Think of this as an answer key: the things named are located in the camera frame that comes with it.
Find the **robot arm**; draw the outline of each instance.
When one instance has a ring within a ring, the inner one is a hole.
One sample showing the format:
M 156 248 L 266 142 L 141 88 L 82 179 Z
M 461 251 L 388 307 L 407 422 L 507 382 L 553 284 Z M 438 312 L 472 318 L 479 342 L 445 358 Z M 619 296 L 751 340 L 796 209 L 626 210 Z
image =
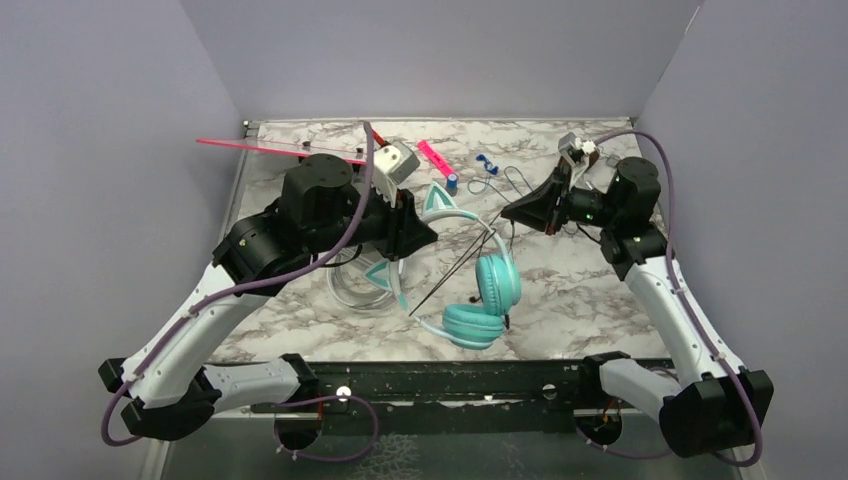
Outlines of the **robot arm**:
M 412 193 L 397 184 L 418 166 L 400 142 L 374 157 L 374 185 L 365 215 L 349 245 L 370 242 L 386 258 L 406 258 L 437 240 L 415 211 Z M 282 194 L 265 211 L 233 225 L 179 310 L 143 348 L 126 359 L 105 361 L 99 373 L 112 393 L 122 385 L 131 401 L 121 412 L 133 435 L 177 440 L 214 413 L 266 402 L 314 398 L 317 379 L 299 355 L 237 367 L 204 364 L 232 330 L 277 295 L 283 284 L 225 297 L 189 315 L 189 308 L 221 290 L 305 267 L 330 249 L 350 223 L 359 193 L 352 168 L 325 154 L 312 155 L 286 174 Z M 172 327 L 178 322 L 174 334 Z M 145 374 L 132 373 L 165 335 Z
M 751 422 L 727 371 L 711 354 L 669 278 L 668 244 L 650 221 L 660 194 L 656 167 L 642 158 L 625 158 L 602 193 L 575 187 L 579 175 L 597 160 L 594 144 L 570 134 L 560 141 L 560 154 L 545 183 L 505 207 L 501 216 L 548 235 L 569 221 L 600 227 L 604 258 L 647 310 L 678 376 L 660 376 L 621 352 L 594 355 L 583 361 L 584 395 L 599 403 L 620 398 L 644 412 L 659 423 L 669 447 L 681 457 L 752 443 Z M 685 289 L 677 260 L 671 265 Z M 718 356 L 736 372 L 762 424 L 774 391 L 768 375 L 748 370 L 691 292 L 683 294 Z

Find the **cat ear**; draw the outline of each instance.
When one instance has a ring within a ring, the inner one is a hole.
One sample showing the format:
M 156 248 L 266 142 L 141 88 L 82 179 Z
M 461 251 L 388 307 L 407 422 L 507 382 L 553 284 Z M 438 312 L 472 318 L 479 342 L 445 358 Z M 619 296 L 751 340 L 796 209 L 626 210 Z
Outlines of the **cat ear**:
M 377 288 L 391 292 L 392 286 L 389 284 L 389 261 L 383 259 L 371 265 L 371 268 L 365 271 L 365 279 Z
M 430 189 L 427 190 L 424 205 L 421 206 L 421 215 L 424 216 L 439 210 L 459 210 L 459 207 L 456 206 L 456 202 L 441 185 L 433 182 L 430 184 Z

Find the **teal headphones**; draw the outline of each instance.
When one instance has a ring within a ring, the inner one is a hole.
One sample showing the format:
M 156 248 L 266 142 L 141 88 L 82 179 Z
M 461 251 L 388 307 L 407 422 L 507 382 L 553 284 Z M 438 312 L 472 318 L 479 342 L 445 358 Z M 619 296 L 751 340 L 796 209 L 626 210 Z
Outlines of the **teal headphones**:
M 460 210 L 441 186 L 431 184 L 424 201 L 421 221 L 429 224 L 450 217 L 477 222 L 492 234 L 501 251 L 500 254 L 486 255 L 477 260 L 475 274 L 483 305 L 448 306 L 442 314 L 442 328 L 430 325 L 417 316 L 413 315 L 413 318 L 427 331 L 457 346 L 485 350 L 503 334 L 504 316 L 521 300 L 521 278 L 500 235 L 476 214 Z M 392 292 L 401 307 L 409 311 L 409 302 L 401 287 L 399 262 L 380 262 L 365 272 L 365 277 L 374 285 Z

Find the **lavender wall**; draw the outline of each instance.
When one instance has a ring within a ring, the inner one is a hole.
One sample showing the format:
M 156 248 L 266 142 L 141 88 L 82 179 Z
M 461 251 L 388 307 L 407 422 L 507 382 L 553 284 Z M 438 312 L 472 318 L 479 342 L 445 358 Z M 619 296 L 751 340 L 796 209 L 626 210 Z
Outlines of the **lavender wall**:
M 1 2 L 0 65 L 1 476 L 135 478 L 96 370 L 200 274 L 240 116 L 176 0 Z
M 674 165 L 690 285 L 775 382 L 769 479 L 848 471 L 845 25 L 844 1 L 707 0 L 638 122 Z
M 701 0 L 181 0 L 246 118 L 638 115 Z

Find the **headphone ear cup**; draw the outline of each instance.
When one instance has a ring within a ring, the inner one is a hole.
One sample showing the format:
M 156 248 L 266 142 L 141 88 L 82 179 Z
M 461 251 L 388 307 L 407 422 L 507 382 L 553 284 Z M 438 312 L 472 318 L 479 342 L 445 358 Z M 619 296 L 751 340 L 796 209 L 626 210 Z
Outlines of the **headphone ear cup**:
M 503 334 L 504 322 L 477 305 L 449 305 L 442 314 L 442 328 L 455 337 L 450 339 L 455 345 L 485 350 Z
M 489 315 L 503 315 L 503 306 L 495 279 L 494 257 L 486 255 L 477 260 L 474 269 L 477 277 L 477 290 L 480 292 L 480 300 L 483 309 Z
M 482 257 L 477 262 L 476 273 L 477 288 L 487 313 L 506 315 L 521 299 L 521 278 L 509 259 L 500 255 Z

